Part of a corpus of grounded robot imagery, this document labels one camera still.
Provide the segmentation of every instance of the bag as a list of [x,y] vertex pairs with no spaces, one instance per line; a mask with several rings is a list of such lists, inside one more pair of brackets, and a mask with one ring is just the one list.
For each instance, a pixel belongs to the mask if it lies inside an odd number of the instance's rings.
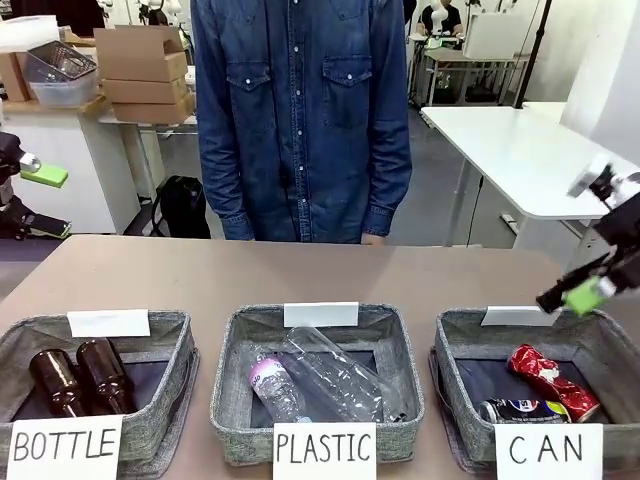
[[164,237],[156,222],[158,205],[172,237],[211,238],[209,225],[204,216],[207,208],[204,188],[197,178],[173,175],[158,193],[151,210],[151,223],[153,232],[159,237]]

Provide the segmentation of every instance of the plastic bottle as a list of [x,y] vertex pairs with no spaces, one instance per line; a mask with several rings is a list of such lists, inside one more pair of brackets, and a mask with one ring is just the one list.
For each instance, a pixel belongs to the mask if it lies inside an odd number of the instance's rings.
[[292,328],[278,358],[339,418],[348,422],[400,422],[406,405],[379,375],[316,328]]
[[275,423],[311,422],[302,393],[275,355],[253,345],[247,365],[249,385]]

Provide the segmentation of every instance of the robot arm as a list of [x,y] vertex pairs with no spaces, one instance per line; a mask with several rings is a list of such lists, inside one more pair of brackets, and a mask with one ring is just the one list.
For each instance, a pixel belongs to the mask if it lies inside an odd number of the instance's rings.
[[66,172],[52,168],[48,175],[54,173],[57,177],[52,182],[43,175],[46,170],[34,155],[20,148],[18,137],[0,132],[0,238],[23,240],[30,233],[58,238],[69,235],[70,223],[34,213],[13,194],[11,177],[18,173],[29,180],[54,186],[61,186],[66,180]]
[[611,164],[600,160],[578,177],[569,195],[577,197],[586,189],[609,208],[593,228],[614,248],[537,297],[547,313],[565,304],[583,315],[614,295],[640,287],[640,172],[616,175]]

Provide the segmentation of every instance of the white wall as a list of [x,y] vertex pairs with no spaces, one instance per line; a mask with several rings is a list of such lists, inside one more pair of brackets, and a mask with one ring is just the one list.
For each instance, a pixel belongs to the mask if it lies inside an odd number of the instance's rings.
[[640,7],[619,0],[599,18],[561,122],[640,166]]
[[606,0],[554,0],[527,89],[528,100],[567,100],[586,46],[594,35],[594,19],[601,5],[612,4]]

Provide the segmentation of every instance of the sign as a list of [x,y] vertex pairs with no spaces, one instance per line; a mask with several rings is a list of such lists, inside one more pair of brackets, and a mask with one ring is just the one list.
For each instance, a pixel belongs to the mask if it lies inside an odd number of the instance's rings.
[[602,424],[498,424],[498,480],[602,479]]
[[357,327],[358,302],[285,303],[284,327]]
[[375,423],[276,423],[273,480],[374,480]]
[[67,313],[73,337],[148,337],[149,310],[95,310]]
[[560,311],[545,313],[538,307],[487,307],[487,313],[481,326],[511,325],[527,327],[550,327],[558,317]]
[[18,420],[7,480],[114,480],[121,431],[122,415]]

